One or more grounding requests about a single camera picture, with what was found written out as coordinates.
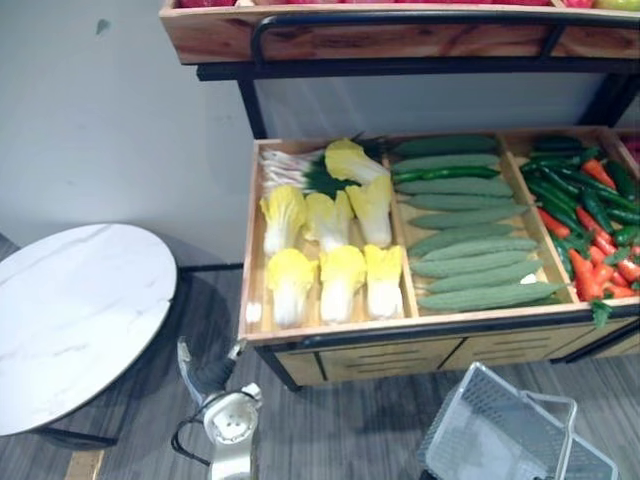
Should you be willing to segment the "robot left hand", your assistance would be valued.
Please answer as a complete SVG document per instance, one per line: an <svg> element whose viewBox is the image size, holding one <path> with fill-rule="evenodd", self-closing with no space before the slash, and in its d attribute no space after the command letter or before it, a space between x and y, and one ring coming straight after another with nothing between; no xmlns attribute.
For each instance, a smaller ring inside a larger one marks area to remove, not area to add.
<svg viewBox="0 0 640 480"><path fill-rule="evenodd" d="M246 348L245 340L238 340L221 360L196 367L186 338L181 336L176 343L177 363L180 376L198 406L202 406L214 394L224 392L233 374L239 357Z"/></svg>

